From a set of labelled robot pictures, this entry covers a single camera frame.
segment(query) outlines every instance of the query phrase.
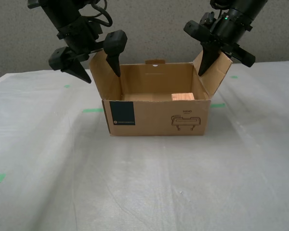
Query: gray wall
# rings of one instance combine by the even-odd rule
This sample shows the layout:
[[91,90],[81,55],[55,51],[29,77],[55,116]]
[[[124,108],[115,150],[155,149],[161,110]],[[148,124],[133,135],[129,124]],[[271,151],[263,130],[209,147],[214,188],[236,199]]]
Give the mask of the gray wall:
[[[200,43],[183,27],[211,11],[209,0],[108,2],[114,25],[104,27],[104,32],[123,29],[129,38],[122,63],[142,63],[150,58],[186,62],[201,51]],[[64,45],[42,9],[29,10],[26,4],[27,0],[0,0],[0,76],[49,69],[49,56]],[[95,14],[90,6],[83,13]],[[289,60],[289,0],[269,0],[253,26],[241,40],[241,47],[256,55],[258,62]]]

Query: black label on box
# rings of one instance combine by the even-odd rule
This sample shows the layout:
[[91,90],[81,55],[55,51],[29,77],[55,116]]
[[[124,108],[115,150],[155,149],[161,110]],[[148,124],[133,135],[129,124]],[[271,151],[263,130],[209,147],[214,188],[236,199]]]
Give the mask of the black label on box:
[[110,109],[114,125],[135,125],[133,102],[110,101]]

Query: open cardboard box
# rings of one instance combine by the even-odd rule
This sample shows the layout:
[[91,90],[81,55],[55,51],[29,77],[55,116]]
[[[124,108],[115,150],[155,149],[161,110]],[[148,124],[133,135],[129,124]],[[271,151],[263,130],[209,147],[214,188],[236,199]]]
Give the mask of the open cardboard box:
[[[97,53],[90,62],[95,84],[102,98],[108,129],[113,136],[203,135],[211,98],[232,61],[221,53],[199,77],[202,53],[192,63],[166,64],[149,60],[145,64],[121,65],[117,77]],[[194,100],[172,100],[172,94],[192,93]]]

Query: white plastic sheet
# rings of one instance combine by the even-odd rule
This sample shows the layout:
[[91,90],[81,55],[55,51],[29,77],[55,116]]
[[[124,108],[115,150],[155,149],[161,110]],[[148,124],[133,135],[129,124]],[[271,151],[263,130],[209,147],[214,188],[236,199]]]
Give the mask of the white plastic sheet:
[[2,77],[0,231],[289,231],[289,62],[212,103],[203,137],[110,137],[94,84]]

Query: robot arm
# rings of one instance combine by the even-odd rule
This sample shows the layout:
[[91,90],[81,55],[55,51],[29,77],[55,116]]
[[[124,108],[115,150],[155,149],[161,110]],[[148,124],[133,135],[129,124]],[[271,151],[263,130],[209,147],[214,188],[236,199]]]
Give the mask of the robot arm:
[[199,69],[202,76],[219,57],[220,51],[229,58],[234,57],[242,64],[251,67],[256,58],[239,47],[237,42],[245,31],[251,31],[250,25],[268,0],[211,0],[212,8],[220,10],[218,19],[214,12],[205,13],[200,23],[189,21],[184,31],[200,41],[203,57]]
[[[49,59],[49,65],[53,70],[74,75],[88,83],[91,79],[80,62],[89,59],[89,54],[104,50],[107,54],[107,62],[120,76],[119,55],[125,49],[127,36],[124,31],[118,30],[109,33],[104,41],[96,42],[102,34],[101,25],[112,26],[112,19],[105,8],[97,5],[100,0],[28,0],[28,8],[42,7],[53,25],[57,28],[59,39],[63,39],[68,47],[62,47],[54,51]],[[96,16],[82,16],[79,9],[87,4],[99,11]],[[108,22],[97,17],[104,15]]]

